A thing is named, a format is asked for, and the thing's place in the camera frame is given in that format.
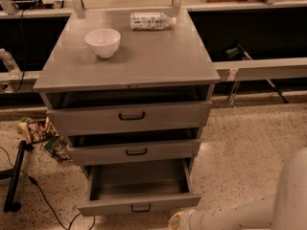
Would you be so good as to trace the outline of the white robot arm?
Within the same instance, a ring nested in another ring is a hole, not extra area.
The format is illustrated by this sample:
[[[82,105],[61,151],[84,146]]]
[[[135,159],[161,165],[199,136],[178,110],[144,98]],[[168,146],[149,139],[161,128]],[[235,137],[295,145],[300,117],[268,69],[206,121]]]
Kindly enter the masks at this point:
[[[171,216],[169,230],[307,230],[307,149],[285,163],[277,193],[235,208],[188,209]]]

